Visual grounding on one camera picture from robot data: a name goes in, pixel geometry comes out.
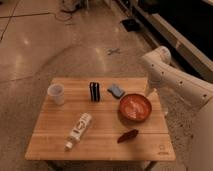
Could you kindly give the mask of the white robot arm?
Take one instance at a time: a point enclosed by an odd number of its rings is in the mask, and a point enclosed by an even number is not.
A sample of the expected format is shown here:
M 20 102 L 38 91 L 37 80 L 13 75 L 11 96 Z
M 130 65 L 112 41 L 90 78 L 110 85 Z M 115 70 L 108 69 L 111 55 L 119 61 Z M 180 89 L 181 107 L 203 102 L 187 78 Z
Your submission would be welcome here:
M 148 72 L 146 96 L 167 86 L 199 108 L 188 171 L 213 171 L 213 84 L 172 67 L 171 53 L 165 46 L 144 54 L 141 60 Z

